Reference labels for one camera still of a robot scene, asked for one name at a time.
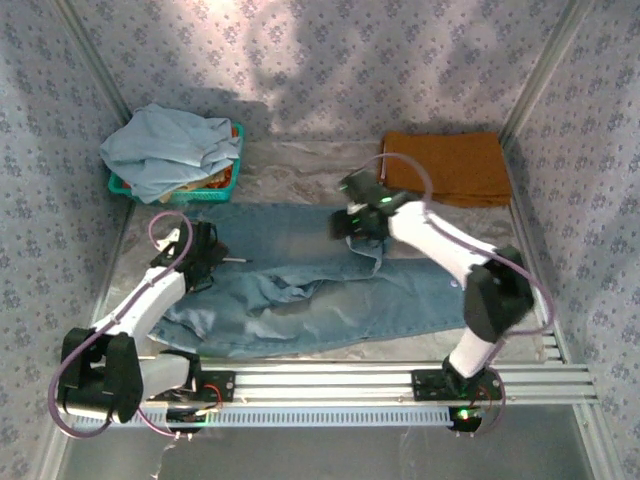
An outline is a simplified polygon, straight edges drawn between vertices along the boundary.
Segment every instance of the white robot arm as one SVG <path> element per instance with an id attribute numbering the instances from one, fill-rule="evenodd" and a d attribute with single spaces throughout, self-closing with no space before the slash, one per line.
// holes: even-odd
<path id="1" fill-rule="evenodd" d="M 447 398 L 468 396 L 477 387 L 505 332 L 533 307 L 533 295 L 526 280 L 480 252 L 494 252 L 521 264 L 519 252 L 513 247 L 496 249 L 470 237 L 433 212 L 425 216 L 422 202 L 407 192 L 388 191 L 366 172 L 346 177 L 342 190 L 355 208 L 331 217 L 334 238 L 391 236 L 440 264 L 465 289 L 467 326 L 459 344 L 444 360 L 440 377 L 449 392 Z M 215 227 L 209 223 L 193 225 L 193 242 L 182 262 L 154 283 L 158 273 L 185 250 L 187 228 L 183 223 L 179 235 L 167 241 L 127 299 L 89 329 L 75 328 L 67 334 L 62 347 L 63 361 L 94 332 L 106 327 L 132 298 L 139 296 L 125 309 L 119 323 L 60 375 L 55 402 L 58 410 L 125 423 L 143 401 L 176 389 L 190 391 L 190 398 L 195 400 L 211 400 L 211 392 L 203 389 L 205 378 L 197 355 L 169 350 L 153 360 L 139 361 L 137 352 L 140 342 L 169 307 L 188 292 L 201 289 L 203 282 L 210 282 L 211 270 L 228 253 L 214 233 Z M 95 366 L 103 360 L 104 366 Z"/>
<path id="2" fill-rule="evenodd" d="M 74 328 L 64 338 L 62 360 L 94 332 L 108 326 L 118 313 L 119 322 L 106 330 L 61 374 L 56 404 L 58 409 L 79 416 L 118 423 L 128 422 L 144 400 L 174 389 L 203 393 L 204 379 L 197 355 L 168 350 L 152 360 L 139 361 L 140 343 L 174 303 L 188 292 L 202 289 L 210 282 L 211 271 L 224 260 L 227 247 L 217 241 L 210 223 L 193 225 L 193 242 L 175 270 L 159 280 L 158 274 L 185 248 L 188 236 L 183 223 L 176 241 L 151 262 L 142 281 L 109 315 L 89 329 Z M 137 300 L 127 309 L 134 297 Z M 104 366 L 96 362 L 104 361 Z"/>
<path id="3" fill-rule="evenodd" d="M 464 390 L 483 373 L 504 334 L 533 308 L 533 293 L 525 278 L 504 263 L 522 267 L 514 247 L 498 249 L 481 242 L 433 211 L 406 191 L 379 185 L 370 172 L 357 171 L 342 180 L 341 190 L 351 200 L 347 210 L 331 219 L 334 238 L 392 237 L 431 258 L 465 289 L 465 331 L 445 359 L 443 369 L 451 389 Z"/>

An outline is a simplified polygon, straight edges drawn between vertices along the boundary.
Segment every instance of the brown towel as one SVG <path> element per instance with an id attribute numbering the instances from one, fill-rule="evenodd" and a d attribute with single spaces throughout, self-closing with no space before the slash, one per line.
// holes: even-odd
<path id="1" fill-rule="evenodd" d="M 407 135 L 390 132 L 383 152 L 404 153 L 429 172 L 433 199 L 456 207 L 509 205 L 511 185 L 495 133 L 460 135 Z M 413 167 L 397 158 L 386 159 L 380 179 L 389 188 L 424 192 Z"/>

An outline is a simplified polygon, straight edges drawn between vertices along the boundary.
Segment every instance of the crumpled fabric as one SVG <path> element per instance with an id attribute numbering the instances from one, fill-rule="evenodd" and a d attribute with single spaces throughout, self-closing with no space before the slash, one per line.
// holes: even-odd
<path id="1" fill-rule="evenodd" d="M 150 104 L 100 146 L 109 169 L 151 203 L 218 173 L 240 158 L 242 138 L 228 118 L 203 118 Z"/>
<path id="2" fill-rule="evenodd" d="M 213 286 L 170 308 L 151 337 L 203 356 L 314 353 L 460 328 L 462 289 L 427 258 L 388 259 L 382 243 L 331 240 L 335 208 L 225 204 L 192 209 L 230 256 Z"/>

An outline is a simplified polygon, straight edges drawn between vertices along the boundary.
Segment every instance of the jeans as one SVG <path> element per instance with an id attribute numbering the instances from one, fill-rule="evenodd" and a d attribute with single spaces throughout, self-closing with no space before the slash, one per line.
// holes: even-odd
<path id="1" fill-rule="evenodd" d="M 385 244 L 331 240 L 335 208 L 225 204 L 191 209 L 230 255 L 213 286 L 185 296 L 152 338 L 204 356 L 313 353 L 460 328 L 463 292 L 430 259 L 385 259 Z"/>

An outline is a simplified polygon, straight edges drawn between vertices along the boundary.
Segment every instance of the laundry basket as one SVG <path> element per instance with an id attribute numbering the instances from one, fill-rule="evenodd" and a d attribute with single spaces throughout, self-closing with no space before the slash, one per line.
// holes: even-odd
<path id="1" fill-rule="evenodd" d="M 169 200 L 165 205 L 176 205 L 185 203 L 196 202 L 208 202 L 208 203 L 225 203 L 231 199 L 231 194 L 238 181 L 238 175 L 240 174 L 240 164 L 242 163 L 242 149 L 244 147 L 244 128 L 239 123 L 234 123 L 234 136 L 240 137 L 240 154 L 238 159 L 233 162 L 233 168 L 231 171 L 231 181 L 229 185 L 224 188 L 198 188 L 189 191 L 176 190 L 171 194 Z M 111 173 L 109 177 L 109 191 L 116 195 L 124 195 L 132 198 L 138 203 L 143 203 L 138 197 L 131 194 L 131 188 L 125 184 L 125 182 L 118 177 L 115 173 Z"/>

